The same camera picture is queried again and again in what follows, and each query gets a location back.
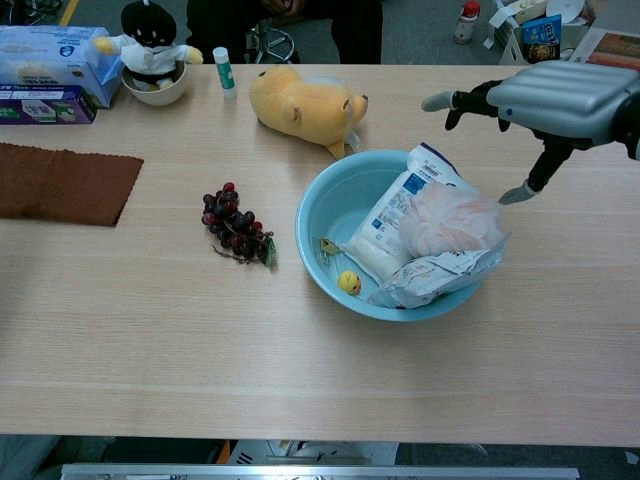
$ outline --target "yellow rubber duck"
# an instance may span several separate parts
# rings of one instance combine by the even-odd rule
[[[355,272],[345,270],[338,277],[338,287],[349,295],[358,295],[362,289],[362,282]]]

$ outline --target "plastic bowl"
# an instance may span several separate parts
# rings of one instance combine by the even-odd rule
[[[318,286],[354,312],[392,322],[442,315],[464,303],[479,286],[479,283],[469,285],[419,308],[384,308],[367,303],[377,284],[346,255],[329,256],[328,262],[323,261],[320,239],[326,236],[337,243],[346,243],[395,178],[406,170],[407,158],[407,152],[375,150],[332,164],[307,188],[295,223],[298,252]],[[350,296],[338,288],[338,275],[344,270],[353,270],[360,276],[360,295]]]
[[[125,68],[122,73],[122,83],[142,103],[153,107],[164,107],[177,101],[185,92],[187,88],[187,66],[183,62],[177,62],[173,85],[161,90],[140,90],[133,83],[133,77],[128,68]]]

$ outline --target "white packet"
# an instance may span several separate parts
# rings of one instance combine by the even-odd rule
[[[340,245],[378,285],[413,259],[400,238],[398,221],[407,213],[411,198],[433,181],[476,191],[440,153],[422,143],[409,152],[407,170],[398,175],[351,239]]]
[[[417,258],[398,270],[367,301],[387,308],[417,308],[484,280],[502,261],[509,237],[488,250]]]

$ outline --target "purple box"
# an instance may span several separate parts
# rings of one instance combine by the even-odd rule
[[[78,85],[0,85],[0,125],[71,125],[95,118]]]

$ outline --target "stuffed bear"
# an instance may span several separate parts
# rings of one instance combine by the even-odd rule
[[[128,4],[122,10],[123,35],[95,37],[99,52],[120,55],[141,90],[167,88],[173,84],[176,62],[202,63],[202,52],[187,45],[176,46],[176,22],[160,5],[149,0]]]
[[[356,150],[353,127],[367,112],[365,95],[355,96],[343,83],[324,77],[303,79],[292,67],[277,65],[256,77],[249,99],[268,127],[324,145],[335,159]]]

